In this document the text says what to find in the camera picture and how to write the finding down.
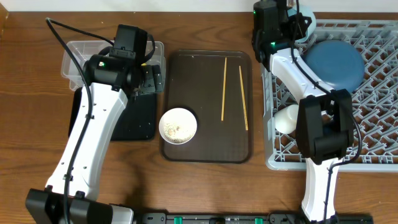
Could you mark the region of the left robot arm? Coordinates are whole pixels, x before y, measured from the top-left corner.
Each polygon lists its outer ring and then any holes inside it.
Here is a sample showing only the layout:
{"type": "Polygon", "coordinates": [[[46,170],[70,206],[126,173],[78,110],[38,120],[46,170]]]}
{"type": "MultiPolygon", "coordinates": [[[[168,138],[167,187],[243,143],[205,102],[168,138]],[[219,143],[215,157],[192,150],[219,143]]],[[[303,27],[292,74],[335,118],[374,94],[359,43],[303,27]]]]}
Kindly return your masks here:
{"type": "Polygon", "coordinates": [[[80,63],[66,49],[83,85],[78,113],[62,158],[42,190],[30,189],[25,207],[36,223],[132,223],[124,205],[99,203],[101,170],[115,126],[133,96],[161,92],[158,65],[149,60],[153,36],[119,25],[114,40],[80,63]]]}

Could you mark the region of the white paper cup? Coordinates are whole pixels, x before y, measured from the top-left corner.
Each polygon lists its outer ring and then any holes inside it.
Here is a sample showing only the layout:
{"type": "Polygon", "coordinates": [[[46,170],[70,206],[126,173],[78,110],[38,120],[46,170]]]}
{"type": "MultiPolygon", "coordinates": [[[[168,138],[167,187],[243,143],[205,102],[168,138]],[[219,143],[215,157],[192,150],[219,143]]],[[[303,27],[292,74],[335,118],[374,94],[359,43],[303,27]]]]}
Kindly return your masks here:
{"type": "Polygon", "coordinates": [[[298,105],[290,105],[280,111],[275,116],[275,128],[282,134],[290,134],[295,131],[299,113],[298,105]]]}

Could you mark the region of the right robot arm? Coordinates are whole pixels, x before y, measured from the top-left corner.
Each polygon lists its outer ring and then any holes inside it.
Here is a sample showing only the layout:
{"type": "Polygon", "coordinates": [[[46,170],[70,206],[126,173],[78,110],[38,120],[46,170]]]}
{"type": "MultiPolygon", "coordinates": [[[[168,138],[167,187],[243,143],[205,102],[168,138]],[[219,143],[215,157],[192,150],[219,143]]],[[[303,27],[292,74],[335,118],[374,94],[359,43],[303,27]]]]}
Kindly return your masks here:
{"type": "Polygon", "coordinates": [[[309,35],[310,16],[289,14],[287,1],[253,5],[252,47],[256,60],[288,88],[298,103],[295,140],[306,160],[302,211],[308,223],[337,222],[333,205],[336,176],[354,141],[351,96],[334,90],[303,61],[296,41],[309,35]]]}

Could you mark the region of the dark blue plate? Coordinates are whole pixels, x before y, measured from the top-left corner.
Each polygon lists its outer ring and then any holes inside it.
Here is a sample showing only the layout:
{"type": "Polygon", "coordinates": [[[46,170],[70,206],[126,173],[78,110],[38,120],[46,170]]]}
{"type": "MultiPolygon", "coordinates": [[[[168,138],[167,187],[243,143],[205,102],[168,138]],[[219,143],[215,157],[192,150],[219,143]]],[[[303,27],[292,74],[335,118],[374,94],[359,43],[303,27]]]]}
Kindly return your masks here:
{"type": "Polygon", "coordinates": [[[365,74],[361,54],[340,40],[326,40],[311,47],[303,56],[305,63],[326,84],[336,90],[354,92],[365,74]]]}

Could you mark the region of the white bowl with food residue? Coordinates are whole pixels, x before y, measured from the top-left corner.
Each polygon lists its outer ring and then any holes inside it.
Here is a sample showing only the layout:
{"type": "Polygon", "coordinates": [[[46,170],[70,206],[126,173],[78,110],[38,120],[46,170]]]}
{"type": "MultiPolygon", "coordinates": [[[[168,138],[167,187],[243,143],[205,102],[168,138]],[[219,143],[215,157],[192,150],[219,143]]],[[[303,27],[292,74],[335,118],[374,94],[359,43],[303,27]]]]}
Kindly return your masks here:
{"type": "Polygon", "coordinates": [[[170,144],[189,142],[196,134],[197,119],[185,108],[173,108],[165,112],[159,121],[159,133],[170,144]]]}

